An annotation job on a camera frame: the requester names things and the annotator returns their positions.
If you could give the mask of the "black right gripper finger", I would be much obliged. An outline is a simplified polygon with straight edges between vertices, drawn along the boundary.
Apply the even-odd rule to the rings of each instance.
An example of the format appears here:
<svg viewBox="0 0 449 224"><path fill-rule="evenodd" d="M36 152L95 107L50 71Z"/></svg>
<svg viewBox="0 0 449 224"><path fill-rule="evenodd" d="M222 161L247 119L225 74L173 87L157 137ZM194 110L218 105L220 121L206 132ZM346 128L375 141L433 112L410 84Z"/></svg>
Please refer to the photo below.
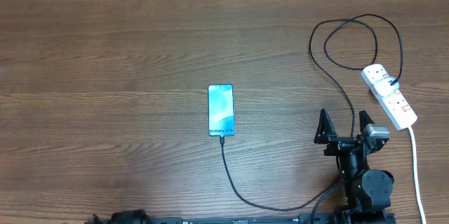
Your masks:
<svg viewBox="0 0 449 224"><path fill-rule="evenodd" d="M359 124L360 124L360 132L368 132L368 129L375 123L369 116L369 114L365 110L361 110L358 113L359 116Z"/></svg>
<svg viewBox="0 0 449 224"><path fill-rule="evenodd" d="M320 111L319 125L314 137L315 144L328 144L335 141L337 137L336 130L325 108Z"/></svg>

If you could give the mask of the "blue Samsung Galaxy smartphone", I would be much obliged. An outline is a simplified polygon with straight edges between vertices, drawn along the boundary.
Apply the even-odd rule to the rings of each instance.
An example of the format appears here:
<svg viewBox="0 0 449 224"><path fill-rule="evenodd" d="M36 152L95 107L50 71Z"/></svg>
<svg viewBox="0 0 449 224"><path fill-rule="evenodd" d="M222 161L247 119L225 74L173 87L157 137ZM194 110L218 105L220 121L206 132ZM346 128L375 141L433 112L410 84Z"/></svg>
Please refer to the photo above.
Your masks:
<svg viewBox="0 0 449 224"><path fill-rule="evenodd" d="M208 134L233 136L235 134L234 88L231 84L208 87Z"/></svg>

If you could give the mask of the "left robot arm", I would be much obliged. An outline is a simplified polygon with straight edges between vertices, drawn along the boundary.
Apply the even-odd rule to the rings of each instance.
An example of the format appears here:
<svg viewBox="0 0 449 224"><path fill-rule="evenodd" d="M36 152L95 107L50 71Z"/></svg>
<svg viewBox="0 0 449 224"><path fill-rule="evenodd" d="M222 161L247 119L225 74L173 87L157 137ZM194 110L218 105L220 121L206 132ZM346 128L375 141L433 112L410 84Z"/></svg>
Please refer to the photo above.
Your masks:
<svg viewBox="0 0 449 224"><path fill-rule="evenodd" d="M122 211L113 213L109 220L102 220L96 213L93 214L94 224L152 224L150 217L144 209Z"/></svg>

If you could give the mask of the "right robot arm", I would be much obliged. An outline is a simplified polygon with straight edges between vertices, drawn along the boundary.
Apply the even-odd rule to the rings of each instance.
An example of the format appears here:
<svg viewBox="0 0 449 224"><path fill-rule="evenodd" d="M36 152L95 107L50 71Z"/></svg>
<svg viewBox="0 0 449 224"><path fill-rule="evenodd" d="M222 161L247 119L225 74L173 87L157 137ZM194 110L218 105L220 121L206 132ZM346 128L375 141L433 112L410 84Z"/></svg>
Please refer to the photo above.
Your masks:
<svg viewBox="0 0 449 224"><path fill-rule="evenodd" d="M387 213L394 177L385 170L371 169L367 156L380 151L388 142L390 132L376 125L364 110L359 112L361 131L355 137L339 137L329 114L320 111L314 143L326 146L323 154L335 157L342 183L327 191L315 204L309 220L312 223L395 223L394 214ZM345 202L332 213L317 214L321 202L343 189Z"/></svg>

